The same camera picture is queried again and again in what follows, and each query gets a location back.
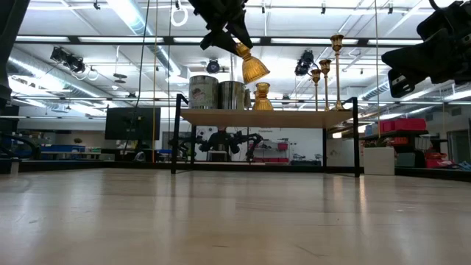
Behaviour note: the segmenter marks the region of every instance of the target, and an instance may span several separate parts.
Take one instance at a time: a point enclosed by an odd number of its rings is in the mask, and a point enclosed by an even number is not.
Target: spotlight
[[[206,71],[210,74],[216,74],[219,72],[221,66],[218,63],[217,59],[209,60],[208,66],[206,66]]]
[[[301,59],[297,61],[297,66],[294,69],[294,73],[298,76],[305,76],[311,70],[311,66],[314,63],[314,55],[312,51],[304,51],[301,56]]]
[[[51,59],[56,63],[63,63],[65,67],[69,68],[74,73],[81,74],[85,71],[83,58],[75,57],[73,54],[69,54],[62,48],[54,47],[52,50]]]
[[[283,94],[283,99],[290,100],[289,95],[288,94]],[[281,104],[282,105],[288,105],[289,103],[288,102],[283,102]]]

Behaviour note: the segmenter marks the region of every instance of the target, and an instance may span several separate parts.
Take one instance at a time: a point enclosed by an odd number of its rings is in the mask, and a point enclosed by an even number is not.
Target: shelf
[[[426,131],[426,130],[417,130],[417,131],[414,131],[414,130],[400,130],[400,131],[381,133],[381,138],[385,138],[385,137],[409,137],[409,136],[419,136],[419,135],[424,135],[424,134],[428,134],[428,131]],[[378,139],[378,135],[360,137],[360,140],[375,140],[375,139]]]
[[[351,119],[351,111],[182,110],[181,116],[197,126],[263,128],[331,128]]]

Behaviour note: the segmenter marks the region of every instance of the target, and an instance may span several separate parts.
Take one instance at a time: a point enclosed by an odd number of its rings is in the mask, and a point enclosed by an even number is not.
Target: storage rack
[[[177,106],[174,120],[173,142],[178,143],[180,132],[180,117],[191,124],[191,149],[195,150],[196,127],[198,126],[221,126],[221,127],[272,127],[272,128],[310,128],[322,129],[322,167],[310,166],[311,172],[329,173],[353,173],[360,177],[360,146],[358,130],[353,130],[354,167],[328,167],[327,166],[327,129],[343,121],[353,120],[353,127],[358,127],[358,99],[352,97],[342,104],[352,103],[352,110],[346,111],[248,111],[248,110],[201,110],[182,109],[182,102],[188,104],[188,100],[177,94]],[[178,145],[172,145],[172,154],[178,153]],[[191,156],[191,169],[202,170],[224,170],[224,166],[206,163],[195,164],[194,156]],[[273,166],[251,166],[237,165],[238,169],[244,171],[272,171]],[[299,166],[275,166],[286,167],[289,172],[299,172]],[[179,164],[177,156],[172,155],[170,170],[172,174],[177,173]]]

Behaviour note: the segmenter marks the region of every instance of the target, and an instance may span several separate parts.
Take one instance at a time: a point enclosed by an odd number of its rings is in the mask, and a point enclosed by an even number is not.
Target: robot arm
[[[249,135],[242,135],[241,131],[238,131],[234,137],[233,137],[233,144],[238,148],[237,145],[246,143],[248,141],[253,141],[252,147],[250,147],[249,150],[247,150],[246,157],[247,161],[251,162],[254,158],[253,152],[256,148],[256,146],[263,141],[263,137],[257,133],[249,134]]]

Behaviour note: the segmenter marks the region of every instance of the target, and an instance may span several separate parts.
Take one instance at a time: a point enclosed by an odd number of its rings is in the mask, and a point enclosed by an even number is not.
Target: fluorescent light
[[[203,38],[174,38],[176,43],[200,43],[203,41]]]
[[[413,93],[412,95],[409,95],[409,96],[403,98],[403,101],[408,101],[408,100],[416,99],[416,98],[418,98],[418,97],[421,97],[421,96],[425,95],[426,93],[428,93],[428,91],[425,91],[425,90],[420,91],[420,92],[417,92],[417,93]]]
[[[142,37],[79,37],[83,43],[142,43]],[[155,38],[146,37],[145,43],[154,43]],[[157,38],[158,43],[163,42],[163,38]]]
[[[8,77],[8,82],[10,84],[10,88],[16,92],[16,93],[21,93],[24,95],[44,95],[44,96],[51,96],[50,93],[47,93],[45,91],[41,91],[37,88],[33,88],[31,86],[28,86],[26,84],[23,84],[21,82],[18,82],[14,80],[12,77]]]
[[[334,139],[340,139],[340,138],[341,138],[341,132],[333,133],[333,134],[332,134],[332,138],[334,138]]]
[[[106,113],[104,113],[103,111],[96,110],[92,107],[87,107],[87,106],[78,105],[78,104],[70,105],[70,107],[72,110],[76,110],[81,113],[90,114],[93,116],[106,116]]]
[[[236,43],[240,43],[241,41],[238,38],[233,38]],[[260,38],[250,38],[252,43],[260,43]]]
[[[63,36],[17,36],[16,41],[70,42],[67,37]]]
[[[388,120],[388,119],[394,119],[396,117],[401,116],[402,113],[391,113],[391,114],[384,114],[380,116],[381,120]]]
[[[378,40],[379,45],[416,45],[423,43],[422,40]],[[376,45],[376,40],[368,40],[368,45]]]
[[[13,58],[8,58],[9,61],[12,63],[25,68],[26,70],[30,71],[36,78],[35,83],[48,89],[54,89],[54,90],[60,90],[64,88],[64,83],[63,80],[60,80],[56,77],[53,77],[50,74],[46,74],[45,71],[42,71],[28,63],[21,62],[19,60],[13,59]]]
[[[454,93],[451,96],[445,97],[445,100],[463,99],[468,96],[471,96],[471,90]]]
[[[422,111],[428,110],[430,108],[432,108],[432,107],[423,107],[421,109],[411,111],[409,114],[418,114],[418,113],[421,113]]]
[[[359,133],[365,133],[365,131],[366,131],[366,125],[358,127],[358,132]]]
[[[311,39],[311,38],[272,38],[272,43],[278,44],[332,44],[330,39]],[[346,45],[355,45],[358,43],[356,39],[344,39],[342,41]]]
[[[35,101],[35,100],[32,100],[32,99],[26,99],[26,100],[15,99],[15,101],[21,102],[21,103],[24,103],[24,104],[33,105],[33,106],[36,106],[36,107],[46,107],[45,104],[43,104],[41,102],[38,102],[38,101]]]

